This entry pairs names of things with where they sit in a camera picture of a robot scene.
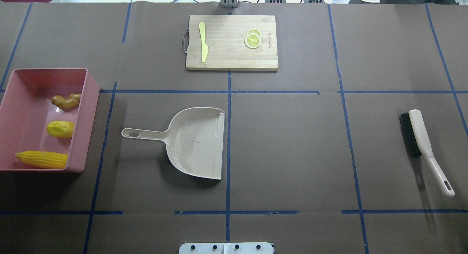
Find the beige plastic dustpan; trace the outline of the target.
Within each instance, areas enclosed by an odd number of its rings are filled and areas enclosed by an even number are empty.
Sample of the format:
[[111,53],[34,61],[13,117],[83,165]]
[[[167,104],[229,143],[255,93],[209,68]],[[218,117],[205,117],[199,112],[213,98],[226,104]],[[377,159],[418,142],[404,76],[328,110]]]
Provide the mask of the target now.
[[224,116],[215,107],[192,107],[177,113],[163,132],[124,128],[122,137],[164,142],[171,164],[199,178],[222,178]]

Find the brown ginger root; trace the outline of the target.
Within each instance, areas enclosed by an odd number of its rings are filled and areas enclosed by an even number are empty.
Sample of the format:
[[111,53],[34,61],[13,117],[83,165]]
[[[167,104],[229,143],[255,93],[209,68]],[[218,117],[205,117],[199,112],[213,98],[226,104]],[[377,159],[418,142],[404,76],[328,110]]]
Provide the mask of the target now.
[[82,94],[75,92],[71,93],[67,98],[61,95],[54,95],[51,98],[51,103],[62,110],[72,109],[80,104],[81,96]]

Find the yellow bell pepper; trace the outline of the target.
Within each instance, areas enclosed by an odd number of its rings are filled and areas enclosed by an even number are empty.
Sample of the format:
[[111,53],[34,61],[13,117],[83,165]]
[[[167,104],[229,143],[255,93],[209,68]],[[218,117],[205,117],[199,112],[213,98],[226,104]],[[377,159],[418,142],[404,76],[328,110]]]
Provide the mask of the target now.
[[51,121],[46,126],[49,135],[59,139],[71,138],[75,130],[75,124],[72,121]]

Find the beige brush black bristles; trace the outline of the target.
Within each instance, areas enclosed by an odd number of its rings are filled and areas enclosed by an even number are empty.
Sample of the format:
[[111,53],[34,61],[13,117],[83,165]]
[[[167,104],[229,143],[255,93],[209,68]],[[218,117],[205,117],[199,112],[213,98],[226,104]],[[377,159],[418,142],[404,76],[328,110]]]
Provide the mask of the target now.
[[399,115],[403,142],[411,157],[423,157],[440,188],[448,198],[455,197],[455,191],[435,159],[431,141],[420,110],[413,109]]

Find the yellow corn cob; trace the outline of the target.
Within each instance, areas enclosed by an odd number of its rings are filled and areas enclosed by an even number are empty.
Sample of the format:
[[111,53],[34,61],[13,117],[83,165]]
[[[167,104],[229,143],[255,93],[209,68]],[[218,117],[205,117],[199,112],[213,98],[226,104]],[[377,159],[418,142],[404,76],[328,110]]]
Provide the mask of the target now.
[[23,151],[15,157],[29,166],[52,170],[64,169],[68,161],[68,154],[50,151]]

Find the pink plastic bin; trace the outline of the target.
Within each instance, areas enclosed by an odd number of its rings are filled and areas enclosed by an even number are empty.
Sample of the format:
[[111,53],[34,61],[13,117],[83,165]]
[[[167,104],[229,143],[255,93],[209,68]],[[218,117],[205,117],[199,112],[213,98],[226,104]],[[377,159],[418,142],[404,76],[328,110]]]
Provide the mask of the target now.
[[[0,112],[0,169],[2,172],[81,173],[85,169],[100,87],[86,68],[15,69],[5,88]],[[82,94],[80,104],[62,110],[54,95]],[[71,138],[46,131],[49,122],[72,121]],[[68,154],[64,169],[41,169],[22,163],[15,154],[50,151]]]

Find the yellow plastic knife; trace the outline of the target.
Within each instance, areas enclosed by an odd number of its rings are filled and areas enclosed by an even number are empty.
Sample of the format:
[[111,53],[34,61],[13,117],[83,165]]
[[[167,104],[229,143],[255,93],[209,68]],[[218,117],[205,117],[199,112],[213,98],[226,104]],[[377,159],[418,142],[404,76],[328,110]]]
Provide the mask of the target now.
[[209,47],[206,44],[206,24],[199,23],[200,41],[201,41],[201,63],[205,63],[208,57]]

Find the lower lemon slice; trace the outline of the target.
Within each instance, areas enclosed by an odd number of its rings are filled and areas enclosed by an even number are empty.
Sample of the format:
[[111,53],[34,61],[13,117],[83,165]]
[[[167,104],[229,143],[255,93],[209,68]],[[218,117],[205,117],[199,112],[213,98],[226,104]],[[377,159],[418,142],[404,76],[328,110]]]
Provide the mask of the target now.
[[258,34],[250,33],[247,34],[244,43],[249,49],[257,49],[262,42],[262,38]]

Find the wooden cutting board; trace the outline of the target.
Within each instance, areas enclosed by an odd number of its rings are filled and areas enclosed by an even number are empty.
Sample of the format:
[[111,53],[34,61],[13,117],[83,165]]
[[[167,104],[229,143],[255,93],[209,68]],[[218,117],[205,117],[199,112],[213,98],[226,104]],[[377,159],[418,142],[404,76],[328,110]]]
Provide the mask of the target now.
[[[201,63],[199,23],[206,24],[206,62]],[[245,46],[247,34],[258,34],[257,49]],[[271,71],[279,69],[276,18],[273,15],[191,15],[186,69],[191,71]]]

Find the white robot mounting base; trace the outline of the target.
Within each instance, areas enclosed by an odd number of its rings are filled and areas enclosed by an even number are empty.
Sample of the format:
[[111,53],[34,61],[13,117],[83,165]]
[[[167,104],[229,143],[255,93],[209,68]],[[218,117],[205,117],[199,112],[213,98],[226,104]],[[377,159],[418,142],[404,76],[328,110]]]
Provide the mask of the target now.
[[275,247],[269,242],[220,242],[184,243],[179,254],[274,254]]

